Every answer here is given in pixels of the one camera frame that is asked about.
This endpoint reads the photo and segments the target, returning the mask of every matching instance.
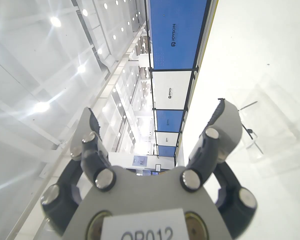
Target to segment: gray metal plate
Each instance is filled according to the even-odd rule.
[[[185,167],[177,167],[158,176],[144,177],[119,166],[114,166],[113,170],[117,176],[114,187],[108,192],[101,192],[94,186],[91,188],[70,221],[63,235],[64,240],[85,239],[90,221],[100,211],[126,215],[176,208],[197,213],[207,226],[210,240],[231,239],[204,187],[194,193],[182,188],[180,175]]]

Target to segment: yellow stripe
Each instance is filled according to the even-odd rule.
[[[210,31],[211,31],[211,28],[212,28],[212,25],[213,25],[213,20],[214,20],[215,14],[216,14],[218,2],[219,2],[219,0],[216,0],[215,9],[214,9],[213,16],[212,16],[212,21],[211,21],[211,26],[210,26],[210,29],[209,29],[209,32],[208,32],[207,42],[206,42],[206,44],[205,44],[205,46],[204,46],[203,54],[202,54],[202,57],[201,57],[199,63],[202,63],[202,61],[203,61],[203,59],[204,59],[204,55],[205,55],[205,52],[206,52],[206,48],[207,48],[207,44],[208,44],[208,40],[209,40],[209,36],[210,36]],[[199,77],[200,69],[201,69],[201,65],[199,66],[197,79],[196,79],[195,82],[194,82],[194,89],[196,88],[196,84],[197,84],[197,80],[198,80],[198,77]],[[181,144],[181,142],[182,142],[182,134],[181,134],[181,137],[180,137],[179,145]],[[175,158],[177,158],[178,154],[179,154],[179,148],[177,147],[176,152],[175,152]]]

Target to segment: label sticker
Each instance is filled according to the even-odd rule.
[[[182,209],[106,217],[101,240],[189,240]]]

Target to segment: white banner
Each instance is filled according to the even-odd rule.
[[[157,143],[160,146],[175,147],[177,144],[178,133],[156,132]]]
[[[157,109],[183,110],[191,71],[154,71],[154,96]]]

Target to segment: blue banner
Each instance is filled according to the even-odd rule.
[[[158,154],[159,154],[159,156],[172,157],[173,158],[175,151],[176,151],[175,146],[158,145]]]
[[[150,0],[154,69],[193,67],[206,3]]]
[[[183,111],[156,110],[158,131],[179,132]]]

